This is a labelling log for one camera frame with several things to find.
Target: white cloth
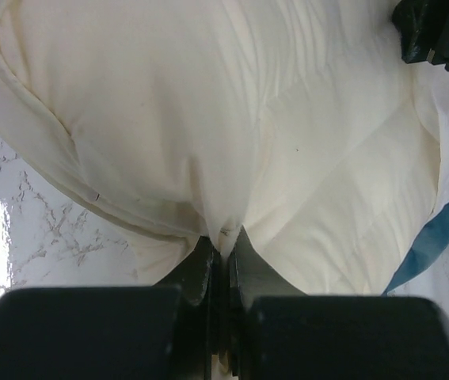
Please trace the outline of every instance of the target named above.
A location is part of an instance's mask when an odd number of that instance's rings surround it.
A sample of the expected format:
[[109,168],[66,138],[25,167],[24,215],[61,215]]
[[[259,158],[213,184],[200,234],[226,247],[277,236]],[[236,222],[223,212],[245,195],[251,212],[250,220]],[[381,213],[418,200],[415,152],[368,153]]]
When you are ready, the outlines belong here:
[[0,0],[0,134],[143,283],[244,225],[306,293],[381,293],[444,199],[395,3]]

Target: blue cloth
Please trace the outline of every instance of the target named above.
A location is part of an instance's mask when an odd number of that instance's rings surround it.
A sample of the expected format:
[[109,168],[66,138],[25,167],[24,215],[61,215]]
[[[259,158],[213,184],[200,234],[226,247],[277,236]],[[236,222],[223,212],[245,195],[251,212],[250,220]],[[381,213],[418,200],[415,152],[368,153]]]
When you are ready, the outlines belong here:
[[400,268],[385,290],[392,291],[432,265],[449,245],[449,203],[417,235]]

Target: black object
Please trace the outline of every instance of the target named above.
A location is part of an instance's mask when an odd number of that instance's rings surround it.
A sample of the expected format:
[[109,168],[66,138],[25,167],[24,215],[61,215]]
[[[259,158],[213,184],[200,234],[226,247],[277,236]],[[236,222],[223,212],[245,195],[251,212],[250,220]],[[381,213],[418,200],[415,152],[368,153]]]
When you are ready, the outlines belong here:
[[392,20],[406,63],[429,61],[449,71],[449,0],[402,0]]
[[201,238],[153,287],[11,291],[0,379],[208,380],[217,352],[241,380],[449,379],[449,326],[433,303],[306,296],[245,231],[220,261]]

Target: blue strap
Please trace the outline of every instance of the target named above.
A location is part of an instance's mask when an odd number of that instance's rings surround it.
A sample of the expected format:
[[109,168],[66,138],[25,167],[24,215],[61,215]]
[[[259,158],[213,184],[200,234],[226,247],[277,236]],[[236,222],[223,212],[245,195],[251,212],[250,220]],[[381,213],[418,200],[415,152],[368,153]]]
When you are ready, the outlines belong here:
[[417,235],[400,268],[385,290],[392,291],[432,265],[449,245],[449,203]]

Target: white fabric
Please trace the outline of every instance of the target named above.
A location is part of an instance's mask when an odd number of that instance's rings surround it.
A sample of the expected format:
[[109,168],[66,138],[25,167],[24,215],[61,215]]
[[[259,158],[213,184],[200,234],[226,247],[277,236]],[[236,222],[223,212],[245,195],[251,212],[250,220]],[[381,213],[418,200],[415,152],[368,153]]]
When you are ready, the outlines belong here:
[[0,133],[144,283],[243,224],[306,293],[381,293],[445,199],[449,133],[395,3],[0,0]]

